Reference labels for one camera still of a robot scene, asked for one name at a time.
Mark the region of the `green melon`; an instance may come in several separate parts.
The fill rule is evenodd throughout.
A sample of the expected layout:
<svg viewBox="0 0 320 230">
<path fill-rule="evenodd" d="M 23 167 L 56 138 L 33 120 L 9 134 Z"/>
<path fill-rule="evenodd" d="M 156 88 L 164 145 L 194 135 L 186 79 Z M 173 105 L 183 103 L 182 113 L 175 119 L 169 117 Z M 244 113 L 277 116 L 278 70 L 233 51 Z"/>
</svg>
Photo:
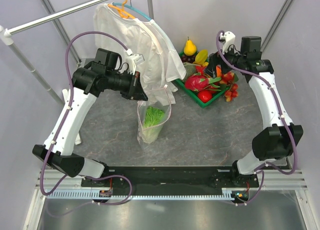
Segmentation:
<svg viewBox="0 0 320 230">
<path fill-rule="evenodd" d="M 197 70 L 196 70 L 196 64 L 192 64 L 192 63 L 188 63 L 188 62 L 184 62 L 183 66 L 186 70 L 186 74 L 185 77 L 181 80 L 182 82 L 185 82 L 191 75 L 196 74 Z"/>
</svg>

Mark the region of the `clear pink-dotted zip bag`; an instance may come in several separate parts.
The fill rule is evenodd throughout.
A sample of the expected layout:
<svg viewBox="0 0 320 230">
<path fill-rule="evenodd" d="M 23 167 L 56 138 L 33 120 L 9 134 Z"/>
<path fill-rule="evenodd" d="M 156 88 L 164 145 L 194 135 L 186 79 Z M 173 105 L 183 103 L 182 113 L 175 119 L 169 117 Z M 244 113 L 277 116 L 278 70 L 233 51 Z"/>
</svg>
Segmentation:
<svg viewBox="0 0 320 230">
<path fill-rule="evenodd" d="M 137 103 L 137 140 L 142 148 L 154 143 L 171 117 L 172 103 L 168 86 L 148 91 L 150 98 Z"/>
</svg>

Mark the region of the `green lettuce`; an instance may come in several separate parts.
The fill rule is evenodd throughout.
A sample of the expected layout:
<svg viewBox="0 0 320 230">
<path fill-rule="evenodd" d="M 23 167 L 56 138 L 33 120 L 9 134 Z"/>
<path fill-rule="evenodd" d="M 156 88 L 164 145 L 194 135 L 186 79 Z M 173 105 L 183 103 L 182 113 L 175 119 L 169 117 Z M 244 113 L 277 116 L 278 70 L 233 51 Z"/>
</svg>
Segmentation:
<svg viewBox="0 0 320 230">
<path fill-rule="evenodd" d="M 145 118 L 142 124 L 142 139 L 144 143 L 151 144 L 157 140 L 162 126 L 159 126 L 165 112 L 159 108 L 148 106 L 145 113 Z"/>
</svg>

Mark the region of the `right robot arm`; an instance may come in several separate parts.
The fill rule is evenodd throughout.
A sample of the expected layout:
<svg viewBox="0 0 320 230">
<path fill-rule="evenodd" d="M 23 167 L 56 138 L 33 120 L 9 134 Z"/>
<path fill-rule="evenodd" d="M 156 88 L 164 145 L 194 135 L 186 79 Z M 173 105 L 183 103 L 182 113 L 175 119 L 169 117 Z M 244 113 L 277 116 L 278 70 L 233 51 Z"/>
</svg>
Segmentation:
<svg viewBox="0 0 320 230">
<path fill-rule="evenodd" d="M 233 163 L 229 181 L 242 186 L 247 175 L 271 166 L 285 175 L 293 174 L 298 165 L 297 144 L 304 131 L 289 117 L 277 90 L 270 60 L 262 59 L 261 37 L 242 37 L 240 51 L 234 47 L 234 33 L 220 31 L 216 36 L 217 52 L 209 56 L 207 70 L 217 76 L 217 67 L 226 74 L 231 70 L 245 76 L 262 117 L 263 130 L 253 140 L 251 151 Z"/>
</svg>

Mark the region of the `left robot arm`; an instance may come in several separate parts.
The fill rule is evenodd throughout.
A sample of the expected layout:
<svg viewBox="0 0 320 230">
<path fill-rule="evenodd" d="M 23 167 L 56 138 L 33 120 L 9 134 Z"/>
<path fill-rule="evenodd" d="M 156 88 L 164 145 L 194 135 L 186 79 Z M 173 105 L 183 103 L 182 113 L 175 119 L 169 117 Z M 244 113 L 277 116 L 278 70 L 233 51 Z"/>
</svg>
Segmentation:
<svg viewBox="0 0 320 230">
<path fill-rule="evenodd" d="M 46 165 L 75 177 L 92 177 L 98 186 L 106 186 L 110 175 L 102 162 L 74 154 L 76 137 L 83 121 L 100 93 L 104 90 L 120 92 L 128 100 L 147 101 L 138 65 L 144 62 L 142 54 L 127 50 L 125 62 L 120 54 L 99 48 L 95 59 L 78 68 L 72 76 L 72 87 L 66 103 L 50 136 L 42 145 L 35 145 L 32 153 Z"/>
</svg>

